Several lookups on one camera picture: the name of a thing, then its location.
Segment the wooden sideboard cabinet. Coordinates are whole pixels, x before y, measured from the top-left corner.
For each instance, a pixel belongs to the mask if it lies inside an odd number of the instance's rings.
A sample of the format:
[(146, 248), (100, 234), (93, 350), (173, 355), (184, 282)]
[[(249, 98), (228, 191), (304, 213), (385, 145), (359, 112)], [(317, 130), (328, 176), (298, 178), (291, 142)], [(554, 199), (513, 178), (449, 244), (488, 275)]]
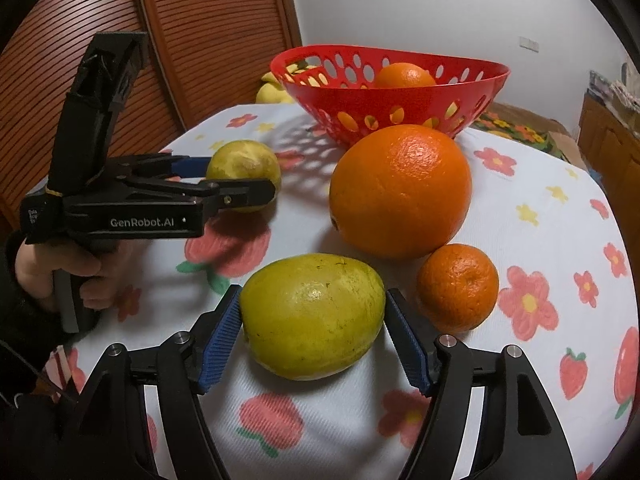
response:
[(578, 146), (602, 177), (630, 262), (639, 262), (639, 140), (588, 92), (582, 102)]

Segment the medium mandarin orange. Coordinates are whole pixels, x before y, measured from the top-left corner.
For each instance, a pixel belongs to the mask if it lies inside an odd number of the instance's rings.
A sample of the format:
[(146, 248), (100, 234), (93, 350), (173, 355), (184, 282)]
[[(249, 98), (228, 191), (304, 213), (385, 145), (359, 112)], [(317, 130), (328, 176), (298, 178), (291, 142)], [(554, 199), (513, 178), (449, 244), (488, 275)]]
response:
[(488, 255), (465, 244), (435, 250), (416, 276), (419, 312), (442, 333), (480, 326), (494, 310), (498, 272)]

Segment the red perforated plastic basket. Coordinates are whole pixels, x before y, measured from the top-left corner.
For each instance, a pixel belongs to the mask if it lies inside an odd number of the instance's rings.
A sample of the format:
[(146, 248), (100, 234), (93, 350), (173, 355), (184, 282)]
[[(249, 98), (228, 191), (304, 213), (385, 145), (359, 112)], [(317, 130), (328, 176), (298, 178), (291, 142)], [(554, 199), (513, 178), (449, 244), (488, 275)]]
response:
[[(289, 81), (286, 66), (301, 60), (316, 68)], [(424, 68), (436, 84), (375, 88), (375, 75), (399, 62)], [(348, 148), (378, 129), (399, 124), (424, 125), (453, 138), (480, 117), (511, 75), (508, 66), (478, 58), (349, 44), (286, 50), (272, 59), (270, 70), (295, 102)], [(302, 84), (309, 76), (320, 86)]]

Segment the large orange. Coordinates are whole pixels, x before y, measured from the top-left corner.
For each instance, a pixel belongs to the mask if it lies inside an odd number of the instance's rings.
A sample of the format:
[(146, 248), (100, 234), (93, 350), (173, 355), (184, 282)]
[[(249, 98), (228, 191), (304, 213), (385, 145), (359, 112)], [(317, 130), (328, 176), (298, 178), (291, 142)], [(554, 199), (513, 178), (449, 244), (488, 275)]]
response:
[(471, 169), (454, 140), (422, 126), (393, 126), (369, 134), (340, 158), (329, 211), (353, 248), (409, 260), (452, 240), (471, 198)]
[(416, 64), (399, 62), (382, 68), (374, 77), (375, 88), (423, 88), (436, 84), (433, 76)]

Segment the large front orange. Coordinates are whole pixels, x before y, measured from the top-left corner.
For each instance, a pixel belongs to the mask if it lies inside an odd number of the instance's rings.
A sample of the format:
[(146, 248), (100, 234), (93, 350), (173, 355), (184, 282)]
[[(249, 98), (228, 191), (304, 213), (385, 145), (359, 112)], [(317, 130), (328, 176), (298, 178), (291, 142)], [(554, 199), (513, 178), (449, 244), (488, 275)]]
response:
[(436, 84), (433, 76), (416, 64), (399, 62), (382, 68), (374, 77), (375, 88), (423, 88)]

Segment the yellow-green oval guava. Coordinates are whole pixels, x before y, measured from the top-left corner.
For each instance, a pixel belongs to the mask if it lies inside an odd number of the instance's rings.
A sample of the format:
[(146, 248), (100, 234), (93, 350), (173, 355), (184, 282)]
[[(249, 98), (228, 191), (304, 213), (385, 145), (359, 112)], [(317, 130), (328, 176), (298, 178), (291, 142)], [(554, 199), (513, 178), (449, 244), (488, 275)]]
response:
[(307, 254), (268, 264), (240, 293), (244, 338), (253, 359), (289, 380), (346, 370), (383, 325), (385, 287), (367, 263)]

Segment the large back orange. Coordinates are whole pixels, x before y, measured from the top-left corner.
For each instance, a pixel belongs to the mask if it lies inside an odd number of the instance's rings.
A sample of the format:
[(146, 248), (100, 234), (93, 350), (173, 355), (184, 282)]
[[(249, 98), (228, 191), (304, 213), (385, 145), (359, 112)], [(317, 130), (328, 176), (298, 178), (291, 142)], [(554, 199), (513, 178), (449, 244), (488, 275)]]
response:
[(454, 140), (422, 126), (393, 126), (369, 134), (340, 158), (329, 211), (353, 248), (409, 260), (452, 240), (471, 198), (471, 169)]

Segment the cardboard box with cloth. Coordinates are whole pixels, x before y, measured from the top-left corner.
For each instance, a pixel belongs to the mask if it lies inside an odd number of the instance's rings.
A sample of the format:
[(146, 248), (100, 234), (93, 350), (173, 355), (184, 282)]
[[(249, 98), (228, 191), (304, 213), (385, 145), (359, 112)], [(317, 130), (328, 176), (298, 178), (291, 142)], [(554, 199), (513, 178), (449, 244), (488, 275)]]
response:
[(639, 135), (639, 73), (631, 60), (623, 62), (620, 78), (615, 80), (590, 70), (588, 93), (625, 127)]

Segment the floral bed blanket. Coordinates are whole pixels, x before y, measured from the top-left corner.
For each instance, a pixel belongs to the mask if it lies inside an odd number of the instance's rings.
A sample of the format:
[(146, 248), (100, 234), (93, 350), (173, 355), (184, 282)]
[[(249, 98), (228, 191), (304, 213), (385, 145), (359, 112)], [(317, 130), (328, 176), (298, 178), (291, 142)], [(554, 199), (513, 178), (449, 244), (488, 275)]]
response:
[(537, 115), (517, 106), (493, 102), (472, 127), (534, 148), (586, 170), (576, 141), (554, 119)]

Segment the brown louvered wardrobe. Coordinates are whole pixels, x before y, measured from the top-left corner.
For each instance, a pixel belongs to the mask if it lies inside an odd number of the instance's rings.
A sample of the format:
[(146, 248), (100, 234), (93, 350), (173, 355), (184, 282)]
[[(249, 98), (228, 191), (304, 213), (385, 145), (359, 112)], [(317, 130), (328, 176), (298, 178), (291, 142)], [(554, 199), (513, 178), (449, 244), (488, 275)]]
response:
[(1, 50), (1, 211), (42, 178), (160, 150), (255, 99), (293, 0), (38, 0)]

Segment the yellow plush toy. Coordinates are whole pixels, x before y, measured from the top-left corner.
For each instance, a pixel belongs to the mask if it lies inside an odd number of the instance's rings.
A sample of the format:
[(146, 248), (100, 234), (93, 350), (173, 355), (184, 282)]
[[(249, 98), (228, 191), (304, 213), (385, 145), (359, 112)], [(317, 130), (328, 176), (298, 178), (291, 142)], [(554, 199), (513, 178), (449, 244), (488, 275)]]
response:
[(255, 102), (257, 104), (294, 104), (295, 100), (280, 85), (273, 73), (268, 72), (262, 76), (262, 85), (256, 94)]

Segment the white wall switch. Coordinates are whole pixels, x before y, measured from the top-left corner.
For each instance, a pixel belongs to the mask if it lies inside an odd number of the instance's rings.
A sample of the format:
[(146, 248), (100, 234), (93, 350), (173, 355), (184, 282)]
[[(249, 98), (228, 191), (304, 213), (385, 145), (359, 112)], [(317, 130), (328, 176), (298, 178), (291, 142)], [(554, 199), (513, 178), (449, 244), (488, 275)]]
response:
[(537, 41), (530, 39), (530, 38), (526, 38), (526, 37), (520, 37), (518, 38), (518, 45), (525, 50), (529, 50), (535, 53), (539, 52), (539, 44)]

